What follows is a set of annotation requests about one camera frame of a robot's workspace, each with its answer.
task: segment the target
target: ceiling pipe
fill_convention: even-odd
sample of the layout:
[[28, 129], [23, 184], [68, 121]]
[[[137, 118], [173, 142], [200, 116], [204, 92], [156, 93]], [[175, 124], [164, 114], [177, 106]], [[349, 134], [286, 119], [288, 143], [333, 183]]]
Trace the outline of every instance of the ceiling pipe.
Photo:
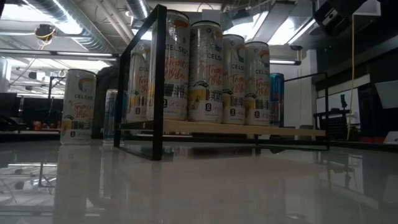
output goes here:
[[119, 23], [119, 25], [122, 27], [124, 32], [127, 34], [127, 36], [132, 40], [134, 37], [134, 34], [132, 33], [131, 29], [127, 28], [125, 21], [123, 20], [122, 17], [120, 17], [119, 13], [116, 12], [114, 6], [109, 2], [109, 0], [103, 0], [103, 4], [105, 8], [113, 15], [113, 17], [116, 19], [116, 21]]
[[110, 21], [114, 29], [118, 32], [118, 34], [122, 37], [122, 39], [125, 41], [126, 44], [130, 44], [130, 39], [129, 37], [120, 29], [120, 27], [117, 25], [115, 20], [112, 18], [111, 14], [108, 12], [108, 10], [105, 9], [104, 5], [102, 5], [100, 0], [95, 0], [95, 3], [97, 4], [98, 8], [102, 10], [104, 13], [105, 17]]
[[150, 7], [146, 0], [126, 0], [131, 16], [137, 20], [145, 19], [150, 14]]
[[23, 0], [37, 12], [49, 17], [50, 22], [66, 34], [78, 34], [89, 38], [73, 38], [92, 52], [116, 52], [104, 35], [94, 26], [73, 0]]

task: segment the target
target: whiteboard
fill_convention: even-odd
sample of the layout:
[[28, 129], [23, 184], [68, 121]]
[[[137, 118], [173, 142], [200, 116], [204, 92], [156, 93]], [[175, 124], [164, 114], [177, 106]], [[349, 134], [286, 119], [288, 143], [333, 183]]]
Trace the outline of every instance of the whiteboard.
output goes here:
[[[340, 95], [345, 95], [345, 101], [347, 103], [346, 110], [349, 110], [349, 101], [351, 100], [351, 90], [343, 91], [340, 93], [335, 93], [329, 96], [329, 111], [332, 108], [339, 108], [340, 110], [343, 109], [341, 106]], [[325, 97], [321, 97], [317, 99], [317, 113], [325, 112]], [[360, 124], [359, 118], [359, 101], [358, 101], [358, 89], [353, 89], [353, 107], [352, 107], [352, 117], [351, 117], [351, 124]]]

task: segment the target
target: display rack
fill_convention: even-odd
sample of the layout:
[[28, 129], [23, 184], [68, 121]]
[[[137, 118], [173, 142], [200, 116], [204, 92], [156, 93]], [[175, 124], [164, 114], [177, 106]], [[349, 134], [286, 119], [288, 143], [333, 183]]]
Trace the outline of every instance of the display rack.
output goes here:
[[[137, 34], [131, 40], [130, 44], [126, 47], [122, 55], [120, 56], [120, 68], [119, 68], [119, 80], [118, 80], [118, 95], [116, 98], [116, 113], [115, 113], [115, 135], [114, 135], [114, 146], [121, 147], [121, 131], [124, 130], [150, 130], [153, 132], [153, 137], [140, 137], [136, 136], [134, 140], [138, 141], [152, 141], [152, 149], [150, 154], [141, 154], [137, 152], [129, 151], [141, 157], [145, 157], [150, 160], [161, 160], [163, 142], [166, 141], [178, 141], [178, 142], [230, 142], [230, 143], [247, 143], [247, 144], [278, 144], [281, 147], [285, 145], [319, 145], [326, 146], [325, 150], [329, 150], [329, 137], [328, 137], [328, 88], [325, 88], [325, 130], [310, 130], [310, 129], [294, 129], [294, 128], [273, 128], [273, 127], [262, 127], [262, 126], [242, 126], [233, 124], [215, 124], [215, 123], [195, 123], [189, 121], [173, 121], [163, 118], [163, 98], [164, 98], [164, 72], [165, 72], [165, 40], [166, 40], [166, 16], [167, 8], [161, 5], [157, 5], [142, 27], [138, 30]], [[157, 23], [154, 26], [152, 33], [155, 34], [155, 101], [154, 101], [154, 120], [143, 121], [135, 123], [122, 123], [123, 116], [123, 93], [127, 90], [131, 51], [140, 41], [142, 35], [151, 27], [153, 23]], [[285, 82], [291, 82], [301, 78], [308, 78], [318, 75], [324, 75], [328, 80], [327, 73], [316, 73], [306, 75], [303, 77], [293, 78], [286, 80]], [[178, 133], [213, 133], [213, 134], [248, 134], [254, 135], [254, 138], [238, 139], [238, 138], [197, 138], [197, 137], [166, 137], [163, 136], [164, 132], [178, 132]], [[299, 140], [265, 140], [258, 139], [258, 135], [262, 134], [275, 134], [275, 135], [290, 135], [290, 136], [324, 136], [322, 141], [299, 141]]]

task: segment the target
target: black metal rack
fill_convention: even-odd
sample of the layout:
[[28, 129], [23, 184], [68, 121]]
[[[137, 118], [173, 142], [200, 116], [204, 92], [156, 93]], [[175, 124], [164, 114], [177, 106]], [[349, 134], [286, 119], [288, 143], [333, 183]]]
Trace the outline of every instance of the black metal rack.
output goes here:
[[[152, 137], [142, 137], [142, 136], [134, 136], [132, 140], [136, 141], [152, 141], [152, 148], [149, 149], [150, 153], [144, 152], [134, 152], [137, 156], [145, 157], [150, 160], [161, 160], [162, 159], [162, 150], [163, 150], [163, 142], [167, 141], [176, 141], [176, 142], [228, 142], [228, 143], [241, 143], [241, 144], [254, 144], [255, 146], [260, 144], [280, 144], [284, 145], [284, 148], [294, 148], [296, 147], [287, 147], [286, 145], [305, 145], [305, 146], [326, 146], [326, 150], [329, 150], [329, 137], [328, 137], [328, 88], [325, 88], [325, 105], [326, 105], [326, 120], [325, 120], [325, 139], [322, 141], [300, 141], [300, 140], [265, 140], [258, 139], [258, 135], [254, 135], [254, 139], [238, 139], [238, 138], [181, 138], [181, 137], [167, 137], [163, 136], [164, 133], [164, 123], [167, 125], [167, 128], [170, 129], [175, 124], [178, 124], [178, 121], [164, 121], [163, 119], [163, 98], [164, 98], [164, 72], [165, 72], [165, 40], [166, 40], [166, 16], [167, 16], [167, 8], [161, 5], [157, 5], [149, 17], [146, 19], [145, 23], [143, 23], [142, 27], [138, 30], [137, 34], [131, 40], [130, 44], [126, 47], [122, 55], [120, 56], [120, 69], [119, 69], [119, 80], [118, 80], [118, 95], [116, 98], [116, 114], [115, 114], [115, 135], [114, 135], [114, 146], [119, 147], [120, 149], [125, 149], [120, 147], [121, 143], [121, 131], [130, 130], [130, 129], [140, 129], [140, 130], [151, 130], [153, 131]], [[128, 77], [129, 77], [129, 69], [130, 69], [130, 60], [131, 60], [131, 51], [140, 41], [142, 35], [147, 32], [147, 30], [151, 27], [153, 23], [156, 22], [156, 26], [154, 26], [152, 32], [155, 34], [155, 68], [154, 71], [151, 71], [155, 74], [155, 100], [154, 100], [154, 120], [153, 121], [143, 121], [143, 122], [135, 122], [135, 123], [122, 123], [123, 116], [123, 93], [127, 89]], [[290, 80], [286, 80], [285, 82], [290, 82], [292, 80], [298, 80], [301, 78], [308, 78], [313, 76], [324, 75], [326, 80], [328, 79], [327, 73], [315, 73], [312, 75], [307, 75], [303, 77], [293, 78]], [[193, 125], [204, 125], [203, 123], [196, 123]], [[216, 124], [216, 125], [224, 125], [231, 126], [229, 124]], [[281, 133], [280, 128], [268, 128], [270, 132], [272, 130], [277, 133]]]

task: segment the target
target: energy drink can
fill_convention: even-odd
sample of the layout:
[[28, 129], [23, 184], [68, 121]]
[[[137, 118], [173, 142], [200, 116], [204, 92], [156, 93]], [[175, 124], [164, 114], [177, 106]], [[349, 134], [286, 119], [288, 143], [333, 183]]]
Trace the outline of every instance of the energy drink can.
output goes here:
[[223, 31], [213, 21], [191, 27], [188, 120], [221, 123], [223, 120]]
[[[164, 74], [164, 119], [187, 119], [190, 23], [182, 12], [167, 10]], [[156, 33], [152, 33], [151, 55], [155, 55]], [[150, 60], [147, 119], [154, 119], [155, 57]]]
[[93, 72], [69, 69], [63, 99], [61, 144], [91, 142], [95, 87]]
[[131, 52], [126, 120], [147, 120], [150, 40], [140, 40]]
[[281, 73], [272, 73], [271, 77], [271, 121], [273, 127], [284, 126], [285, 78]]
[[246, 124], [269, 126], [269, 48], [264, 42], [246, 44]]
[[223, 36], [223, 123], [244, 124], [244, 39]]
[[[105, 98], [105, 117], [104, 117], [104, 142], [113, 142], [114, 139], [114, 117], [116, 113], [116, 98], [118, 96], [118, 90], [110, 89], [106, 91]], [[127, 93], [123, 94], [123, 112], [122, 112], [122, 123], [125, 121], [127, 106]]]

